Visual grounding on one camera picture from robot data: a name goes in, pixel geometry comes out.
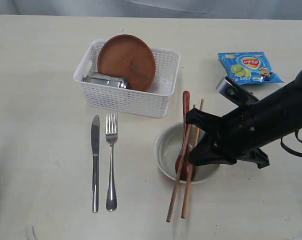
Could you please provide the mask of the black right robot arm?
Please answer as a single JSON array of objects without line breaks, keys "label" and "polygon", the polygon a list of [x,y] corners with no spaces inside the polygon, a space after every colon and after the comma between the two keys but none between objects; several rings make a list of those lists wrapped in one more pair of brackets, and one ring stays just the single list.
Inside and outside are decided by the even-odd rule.
[{"label": "black right robot arm", "polygon": [[199,109],[186,114],[186,122],[204,131],[189,153],[195,166],[234,165],[238,160],[269,166],[261,147],[302,129],[302,70],[296,78],[258,99],[229,77],[221,79],[217,91],[237,105],[231,112],[216,116]]}]

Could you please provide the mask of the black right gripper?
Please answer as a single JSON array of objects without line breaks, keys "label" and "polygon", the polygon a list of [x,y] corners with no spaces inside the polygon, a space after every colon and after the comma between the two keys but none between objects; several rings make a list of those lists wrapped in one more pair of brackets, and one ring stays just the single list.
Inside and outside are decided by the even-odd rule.
[{"label": "black right gripper", "polygon": [[264,143],[258,134],[262,131],[250,107],[238,107],[222,117],[193,108],[186,113],[186,123],[206,132],[190,151],[189,163],[234,165],[241,160],[258,168],[270,165],[268,155],[260,150]]}]

